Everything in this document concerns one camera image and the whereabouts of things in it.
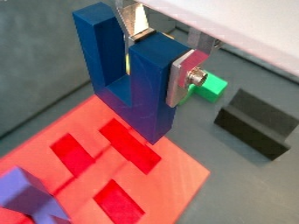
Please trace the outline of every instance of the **purple block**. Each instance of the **purple block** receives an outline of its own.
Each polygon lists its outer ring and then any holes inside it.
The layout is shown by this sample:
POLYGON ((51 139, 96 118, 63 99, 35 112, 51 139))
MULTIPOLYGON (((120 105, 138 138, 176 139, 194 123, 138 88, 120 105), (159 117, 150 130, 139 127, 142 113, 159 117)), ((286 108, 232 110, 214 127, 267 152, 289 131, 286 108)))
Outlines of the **purple block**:
POLYGON ((32 215, 32 219, 35 220, 36 224, 44 224, 52 221, 52 216, 55 217, 55 219, 58 218, 59 220, 63 220, 63 221, 68 220, 68 215, 63 211, 62 206, 59 202, 55 200, 55 198, 52 198, 47 202, 47 204, 43 205, 42 209, 32 215))
POLYGON ((54 215, 47 215, 39 218, 39 220, 34 219, 35 224, 71 224, 68 220, 64 220, 54 215))
POLYGON ((0 192, 0 206, 28 215, 52 198, 42 181, 20 167, 0 178, 0 192))
POLYGON ((42 181, 20 167, 0 177, 0 206, 31 215, 36 224, 70 223, 68 215, 42 181))

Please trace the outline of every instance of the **green cube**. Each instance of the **green cube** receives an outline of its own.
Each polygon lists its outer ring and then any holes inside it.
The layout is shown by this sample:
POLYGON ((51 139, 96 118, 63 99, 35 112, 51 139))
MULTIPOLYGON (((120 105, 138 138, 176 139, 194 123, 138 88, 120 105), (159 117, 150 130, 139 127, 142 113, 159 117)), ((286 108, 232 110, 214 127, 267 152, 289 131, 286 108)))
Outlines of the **green cube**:
POLYGON ((183 105, 187 102, 192 93, 200 95, 208 102, 215 102, 220 98, 228 83, 215 74, 210 72, 207 73, 208 78, 200 87, 196 87, 194 84, 190 85, 188 94, 182 99, 179 105, 183 105))

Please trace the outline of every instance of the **blue u-shaped block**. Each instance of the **blue u-shaped block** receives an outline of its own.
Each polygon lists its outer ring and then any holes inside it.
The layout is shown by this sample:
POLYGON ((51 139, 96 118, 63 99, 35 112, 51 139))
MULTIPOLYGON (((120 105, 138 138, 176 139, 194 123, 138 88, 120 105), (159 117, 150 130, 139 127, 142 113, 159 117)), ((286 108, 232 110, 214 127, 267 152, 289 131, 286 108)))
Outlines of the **blue u-shaped block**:
POLYGON ((154 144, 172 127, 176 108, 166 104, 171 64, 190 50, 156 33, 128 49, 111 8, 96 3, 74 11, 95 94, 154 144))

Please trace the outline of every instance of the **black rectangular block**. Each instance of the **black rectangular block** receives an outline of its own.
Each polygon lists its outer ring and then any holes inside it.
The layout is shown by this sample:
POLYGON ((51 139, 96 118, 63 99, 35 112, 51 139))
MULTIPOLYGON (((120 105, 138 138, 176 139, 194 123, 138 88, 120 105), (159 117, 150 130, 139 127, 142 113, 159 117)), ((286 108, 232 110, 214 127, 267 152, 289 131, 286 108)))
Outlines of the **black rectangular block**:
POLYGON ((289 151, 286 139, 299 124, 294 117, 242 89, 222 108, 215 123, 271 160, 289 151))

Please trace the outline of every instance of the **red mat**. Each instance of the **red mat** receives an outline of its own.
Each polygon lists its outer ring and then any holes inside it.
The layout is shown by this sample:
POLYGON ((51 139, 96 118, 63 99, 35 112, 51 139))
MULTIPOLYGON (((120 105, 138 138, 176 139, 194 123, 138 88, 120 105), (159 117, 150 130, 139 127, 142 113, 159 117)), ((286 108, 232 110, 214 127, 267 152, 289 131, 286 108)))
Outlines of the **red mat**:
MULTIPOLYGON (((0 159, 0 175, 16 165, 74 224, 174 223, 210 176, 166 137, 147 143, 96 96, 0 159)), ((32 222, 0 208, 0 223, 32 222)))

